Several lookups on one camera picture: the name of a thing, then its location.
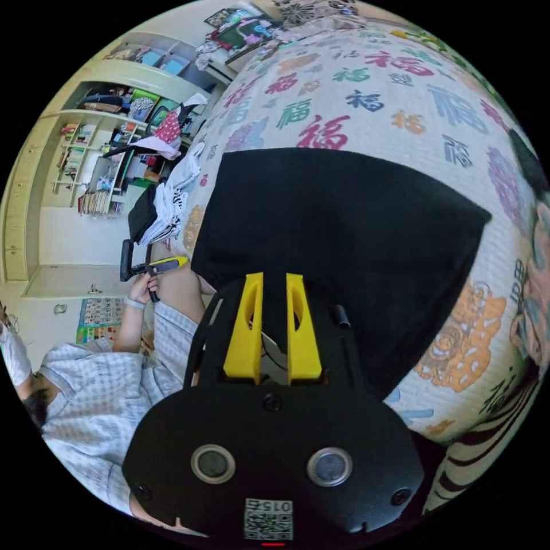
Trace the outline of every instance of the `qr code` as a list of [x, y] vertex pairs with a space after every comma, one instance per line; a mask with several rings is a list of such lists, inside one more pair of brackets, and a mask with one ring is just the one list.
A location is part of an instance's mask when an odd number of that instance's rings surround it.
[[291, 501], [246, 499], [246, 539], [293, 540], [293, 531]]

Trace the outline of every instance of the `bracelet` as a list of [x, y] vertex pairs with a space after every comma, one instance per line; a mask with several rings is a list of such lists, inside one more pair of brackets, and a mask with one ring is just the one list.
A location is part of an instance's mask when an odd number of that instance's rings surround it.
[[126, 305], [131, 305], [133, 308], [141, 309], [142, 311], [145, 310], [145, 304], [142, 304], [141, 302], [136, 302], [135, 300], [129, 298], [128, 296], [125, 296], [124, 303]]

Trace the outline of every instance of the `hair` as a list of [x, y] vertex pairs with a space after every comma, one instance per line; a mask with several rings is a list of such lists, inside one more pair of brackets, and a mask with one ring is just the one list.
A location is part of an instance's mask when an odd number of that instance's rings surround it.
[[42, 389], [35, 391], [29, 395], [29, 397], [21, 401], [33, 421], [33, 424], [40, 433], [42, 433], [42, 427], [46, 423], [46, 413], [48, 410], [47, 398], [48, 391]]

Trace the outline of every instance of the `bedsheet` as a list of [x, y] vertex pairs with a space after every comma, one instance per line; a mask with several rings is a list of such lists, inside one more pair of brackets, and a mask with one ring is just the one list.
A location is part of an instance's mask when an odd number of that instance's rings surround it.
[[[534, 196], [509, 128], [529, 144], [460, 64], [401, 28], [371, 21], [307, 36], [252, 59], [221, 97], [195, 138], [205, 143], [201, 174], [188, 189], [182, 234], [168, 245], [193, 254], [226, 151], [365, 153], [424, 172], [487, 209], [493, 219], [451, 316], [387, 398], [410, 429], [449, 444], [498, 410], [525, 372], [509, 330], [531, 255]], [[261, 172], [257, 179], [262, 185]], [[365, 235], [366, 246], [380, 237]]]

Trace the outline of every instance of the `wrist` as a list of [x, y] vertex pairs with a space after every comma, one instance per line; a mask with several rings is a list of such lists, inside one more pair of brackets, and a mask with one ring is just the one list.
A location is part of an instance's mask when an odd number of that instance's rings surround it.
[[126, 306], [128, 307], [131, 307], [133, 309], [137, 309], [137, 310], [140, 310], [140, 311], [144, 311], [145, 310], [145, 307], [146, 305], [143, 304], [142, 302], [136, 300], [135, 298], [132, 297], [132, 293], [129, 294], [129, 296], [126, 296], [124, 298], [124, 303], [126, 304]]

